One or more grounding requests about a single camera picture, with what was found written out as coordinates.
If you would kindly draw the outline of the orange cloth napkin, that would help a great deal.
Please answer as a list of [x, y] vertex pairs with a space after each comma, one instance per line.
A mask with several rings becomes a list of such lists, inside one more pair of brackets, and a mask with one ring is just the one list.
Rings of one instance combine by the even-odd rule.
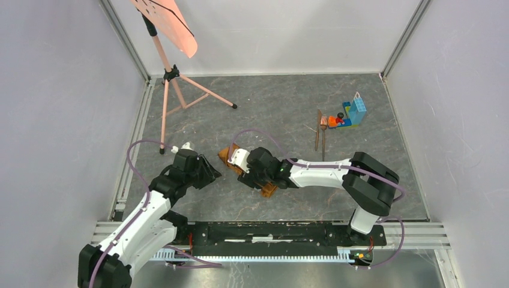
[[[228, 146], [222, 149], [218, 153], [218, 157], [226, 167], [241, 176], [243, 173], [247, 173], [245, 171], [245, 169], [248, 169], [247, 160], [245, 159], [247, 154], [248, 152], [245, 149], [241, 149], [236, 143], [233, 143], [232, 147]], [[269, 198], [278, 190], [278, 187], [274, 184], [264, 184], [258, 190], [260, 190], [263, 197]]]

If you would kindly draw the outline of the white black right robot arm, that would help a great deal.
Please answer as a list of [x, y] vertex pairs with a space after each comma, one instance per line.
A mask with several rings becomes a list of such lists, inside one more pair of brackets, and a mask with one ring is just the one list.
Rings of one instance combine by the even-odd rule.
[[346, 229], [348, 240], [365, 243], [376, 221], [389, 215], [401, 190], [399, 175], [365, 152], [355, 152], [341, 161], [279, 160], [269, 150], [235, 148], [227, 153], [227, 164], [239, 170], [239, 182], [267, 193], [275, 189], [341, 188], [357, 203]]

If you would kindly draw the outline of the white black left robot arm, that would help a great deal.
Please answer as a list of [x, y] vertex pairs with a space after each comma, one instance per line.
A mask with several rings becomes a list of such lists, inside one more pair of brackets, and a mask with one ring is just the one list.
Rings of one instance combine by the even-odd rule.
[[200, 190], [221, 177], [202, 154], [180, 149], [148, 186], [148, 193], [114, 232], [79, 253], [78, 287], [130, 287], [136, 273], [165, 245], [190, 234], [187, 217], [172, 207], [192, 187]]

